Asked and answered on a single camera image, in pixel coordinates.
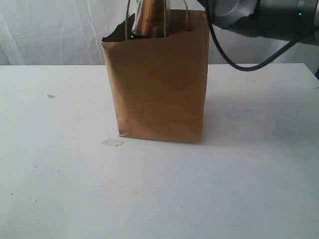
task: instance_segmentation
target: paper bag handle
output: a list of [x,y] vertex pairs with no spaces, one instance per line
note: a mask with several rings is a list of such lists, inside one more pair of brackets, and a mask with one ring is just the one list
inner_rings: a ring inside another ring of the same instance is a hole
[[[185,0],[184,4],[186,6],[186,23],[187,23],[187,28],[189,28],[189,12],[188,12],[188,5]],[[164,4],[164,38],[167,37],[167,26],[166,26],[166,0],[163,0]],[[128,30],[128,19],[129,19],[129,11],[130,11],[130,5],[131,5],[131,0],[128,0],[128,5],[126,8],[126,16],[125,16],[125,41],[129,39],[129,30]]]

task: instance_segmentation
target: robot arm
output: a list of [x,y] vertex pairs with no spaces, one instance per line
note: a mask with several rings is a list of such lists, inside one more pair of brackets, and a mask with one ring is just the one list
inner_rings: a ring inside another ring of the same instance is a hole
[[[319,25],[319,0],[209,0],[212,23],[249,37],[291,40]],[[198,0],[206,7],[206,0]],[[319,33],[302,40],[319,44]]]

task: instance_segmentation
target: white table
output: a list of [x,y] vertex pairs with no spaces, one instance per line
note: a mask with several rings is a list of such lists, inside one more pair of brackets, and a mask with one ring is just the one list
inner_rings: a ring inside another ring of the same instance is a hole
[[319,238],[303,64],[209,66],[199,144],[119,138],[105,66],[2,66],[0,126],[0,239]]

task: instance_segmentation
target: white backdrop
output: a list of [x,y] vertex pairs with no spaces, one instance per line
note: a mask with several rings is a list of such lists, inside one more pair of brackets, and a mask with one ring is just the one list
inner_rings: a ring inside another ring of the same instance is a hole
[[[0,0],[0,65],[103,64],[100,40],[123,21],[126,2]],[[202,9],[195,0],[187,2],[190,9]],[[171,6],[184,8],[182,0],[171,0]],[[260,63],[285,44],[216,30],[225,51],[236,63]],[[276,62],[302,62],[315,72],[319,67],[319,46],[299,44]],[[210,63],[225,63],[213,44]]]

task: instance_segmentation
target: brown paper bag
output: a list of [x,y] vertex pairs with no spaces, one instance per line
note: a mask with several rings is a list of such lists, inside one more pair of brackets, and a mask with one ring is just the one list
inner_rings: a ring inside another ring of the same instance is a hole
[[[132,29],[134,16],[127,23]],[[166,38],[125,40],[125,22],[103,38],[121,137],[200,141],[209,33],[202,11],[172,10]]]

